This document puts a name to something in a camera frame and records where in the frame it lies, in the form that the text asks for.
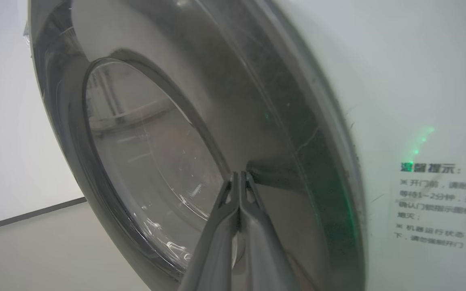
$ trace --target white wall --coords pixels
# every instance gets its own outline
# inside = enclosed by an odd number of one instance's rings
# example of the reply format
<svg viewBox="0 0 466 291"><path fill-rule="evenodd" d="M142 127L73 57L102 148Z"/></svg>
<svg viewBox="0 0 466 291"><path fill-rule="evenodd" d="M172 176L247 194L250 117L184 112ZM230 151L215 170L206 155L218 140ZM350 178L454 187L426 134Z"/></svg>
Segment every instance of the white wall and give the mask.
<svg viewBox="0 0 466 291"><path fill-rule="evenodd" d="M22 37L26 0L0 0L0 220L82 197Z"/></svg>
<svg viewBox="0 0 466 291"><path fill-rule="evenodd" d="M148 291L87 203L0 227L0 291Z"/></svg>

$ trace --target gray floor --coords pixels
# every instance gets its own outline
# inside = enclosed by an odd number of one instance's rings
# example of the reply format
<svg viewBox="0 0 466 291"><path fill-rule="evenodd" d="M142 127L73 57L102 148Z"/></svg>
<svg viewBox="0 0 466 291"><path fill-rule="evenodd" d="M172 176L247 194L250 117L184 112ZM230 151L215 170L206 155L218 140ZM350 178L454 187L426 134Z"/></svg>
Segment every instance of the gray floor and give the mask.
<svg viewBox="0 0 466 291"><path fill-rule="evenodd" d="M0 227L0 291L148 288L87 202Z"/></svg>

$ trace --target front-load washing machine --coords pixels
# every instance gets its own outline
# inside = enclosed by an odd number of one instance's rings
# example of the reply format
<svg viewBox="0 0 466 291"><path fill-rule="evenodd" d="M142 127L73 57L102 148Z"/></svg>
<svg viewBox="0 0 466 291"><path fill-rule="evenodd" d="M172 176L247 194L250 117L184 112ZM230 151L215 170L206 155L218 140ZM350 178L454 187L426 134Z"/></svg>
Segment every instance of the front-load washing machine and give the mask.
<svg viewBox="0 0 466 291"><path fill-rule="evenodd" d="M177 290L230 173L301 290L466 289L466 2L31 0L41 97L80 188ZM246 240L231 241L245 289Z"/></svg>

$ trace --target washing machine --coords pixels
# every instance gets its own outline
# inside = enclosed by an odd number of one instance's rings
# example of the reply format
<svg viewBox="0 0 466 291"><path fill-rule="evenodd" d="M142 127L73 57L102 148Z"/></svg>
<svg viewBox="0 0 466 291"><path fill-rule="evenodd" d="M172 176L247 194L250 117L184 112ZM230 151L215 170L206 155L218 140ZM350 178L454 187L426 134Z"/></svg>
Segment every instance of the washing machine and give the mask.
<svg viewBox="0 0 466 291"><path fill-rule="evenodd" d="M240 171L298 289L466 289L466 2L31 0L28 25L59 146L152 291Z"/></svg>

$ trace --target washing machine door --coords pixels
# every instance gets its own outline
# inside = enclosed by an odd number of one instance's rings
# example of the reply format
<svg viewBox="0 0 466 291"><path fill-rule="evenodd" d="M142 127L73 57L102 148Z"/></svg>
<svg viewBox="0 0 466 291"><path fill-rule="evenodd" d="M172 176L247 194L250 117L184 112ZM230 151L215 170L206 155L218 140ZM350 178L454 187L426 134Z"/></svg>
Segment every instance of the washing machine door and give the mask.
<svg viewBox="0 0 466 291"><path fill-rule="evenodd" d="M37 79L85 197L153 291L176 290L218 190L249 170L303 290L363 290L357 158L277 9L246 0L32 0ZM245 286L233 240L234 289Z"/></svg>

